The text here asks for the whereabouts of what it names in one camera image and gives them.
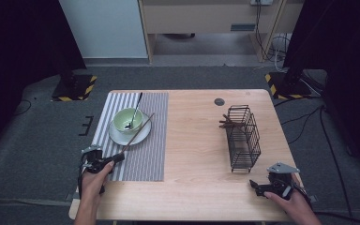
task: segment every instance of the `white plate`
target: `white plate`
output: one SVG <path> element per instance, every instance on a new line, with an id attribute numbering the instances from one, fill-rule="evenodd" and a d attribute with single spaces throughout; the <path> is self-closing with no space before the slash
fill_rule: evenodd
<path id="1" fill-rule="evenodd" d="M 145 121 L 148 120 L 148 115 L 146 114 L 142 114 L 142 123 L 144 124 Z M 148 123 L 142 128 L 142 131 L 140 131 L 140 133 L 137 135 L 137 137 L 133 140 L 133 142 L 131 142 L 130 145 L 133 145 L 133 144 L 136 144 L 136 143 L 139 143 L 141 142 L 142 140 L 144 140 L 148 134 L 150 133 L 151 131 L 151 127 L 152 127 L 152 123 L 151 123 L 151 120 L 148 121 Z M 130 141 L 130 139 L 133 138 L 133 136 L 135 135 L 135 133 L 133 134 L 124 134 L 124 133 L 121 133 L 119 132 L 115 126 L 113 125 L 113 121 L 110 122 L 110 127 L 109 127 L 109 130 L 108 130 L 109 134 L 110 134 L 110 138 L 115 142 L 115 143 L 118 143 L 118 144 L 121 144 L 121 145 L 127 145 L 128 142 Z"/>

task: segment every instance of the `yellow and black striped tape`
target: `yellow and black striped tape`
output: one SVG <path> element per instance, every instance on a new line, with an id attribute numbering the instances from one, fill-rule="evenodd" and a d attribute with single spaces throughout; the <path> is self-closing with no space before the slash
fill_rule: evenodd
<path id="1" fill-rule="evenodd" d="M 277 92 L 277 88 L 274 85 L 270 74 L 265 75 L 265 80 L 267 81 L 268 86 L 270 87 L 271 95 L 273 95 L 274 99 L 296 99 L 296 98 L 309 98 L 310 97 L 310 95 L 280 95 Z"/>
<path id="2" fill-rule="evenodd" d="M 92 76 L 90 79 L 90 82 L 88 86 L 86 87 L 84 94 L 82 96 L 77 97 L 67 97 L 67 96 L 61 96 L 61 97 L 53 97 L 52 101 L 72 101 L 72 100 L 87 100 L 89 98 L 90 93 L 92 92 L 93 86 L 95 85 L 96 79 L 98 76 Z"/>

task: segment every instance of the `white wall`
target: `white wall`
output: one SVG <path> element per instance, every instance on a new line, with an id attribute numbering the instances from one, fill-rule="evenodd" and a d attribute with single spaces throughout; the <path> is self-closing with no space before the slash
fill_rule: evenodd
<path id="1" fill-rule="evenodd" d="M 137 0 L 60 0 L 83 58 L 147 58 Z"/>

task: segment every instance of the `metal basket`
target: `metal basket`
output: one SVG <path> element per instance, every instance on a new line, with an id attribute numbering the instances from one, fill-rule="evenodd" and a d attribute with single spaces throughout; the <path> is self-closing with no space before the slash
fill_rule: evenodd
<path id="1" fill-rule="evenodd" d="M 247 170 L 250 173 L 261 153 L 253 113 L 248 105 L 234 105 L 223 116 L 226 120 L 220 121 L 220 127 L 226 129 L 232 172 Z"/>

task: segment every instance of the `wooden desk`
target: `wooden desk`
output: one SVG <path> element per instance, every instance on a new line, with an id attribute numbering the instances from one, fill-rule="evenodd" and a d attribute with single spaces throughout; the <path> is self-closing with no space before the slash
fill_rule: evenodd
<path id="1" fill-rule="evenodd" d="M 267 167 L 292 154 L 265 90 L 169 90 L 163 182 L 109 182 L 99 219 L 183 221 L 283 221 L 285 213 L 256 196 L 248 180 L 268 184 Z M 214 103 L 225 100 L 223 106 Z M 246 104 L 254 113 L 262 154 L 251 172 L 232 172 L 222 114 Z M 79 200 L 69 216 L 75 218 Z"/>
<path id="2" fill-rule="evenodd" d="M 250 0 L 139 0 L 148 58 L 152 62 L 157 34 L 242 31 L 250 33 L 258 60 L 263 62 L 262 51 L 269 52 L 274 35 L 293 31 L 303 3 L 274 0 L 270 6 L 261 6 L 260 45 L 255 35 L 258 10 Z"/>

